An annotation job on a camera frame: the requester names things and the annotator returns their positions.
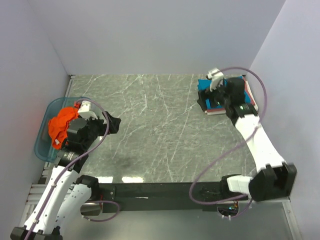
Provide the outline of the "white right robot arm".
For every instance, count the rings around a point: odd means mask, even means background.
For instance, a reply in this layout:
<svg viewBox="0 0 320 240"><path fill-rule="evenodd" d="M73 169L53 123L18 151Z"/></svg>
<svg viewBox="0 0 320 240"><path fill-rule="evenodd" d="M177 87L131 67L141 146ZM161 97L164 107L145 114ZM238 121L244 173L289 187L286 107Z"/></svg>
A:
<svg viewBox="0 0 320 240"><path fill-rule="evenodd" d="M256 175L223 176L219 193L230 200L238 194L247 195L256 202L287 198L297 175L294 164L288 164L277 152L260 124L256 104L248 81L243 76L223 78L215 90L209 79L198 80L197 103L206 114L225 113L246 140L253 157Z"/></svg>

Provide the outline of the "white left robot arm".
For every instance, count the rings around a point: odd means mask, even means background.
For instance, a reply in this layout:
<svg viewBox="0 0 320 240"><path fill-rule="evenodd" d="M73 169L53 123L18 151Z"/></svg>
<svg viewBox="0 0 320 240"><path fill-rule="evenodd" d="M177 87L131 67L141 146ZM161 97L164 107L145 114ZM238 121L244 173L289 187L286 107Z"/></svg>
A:
<svg viewBox="0 0 320 240"><path fill-rule="evenodd" d="M70 122L50 180L24 225L13 228L12 240L61 240L67 222L80 213L84 203L102 202L99 180L80 175L80 171L96 139L116 134L120 124L121 119L107 111L101 117L78 117Z"/></svg>

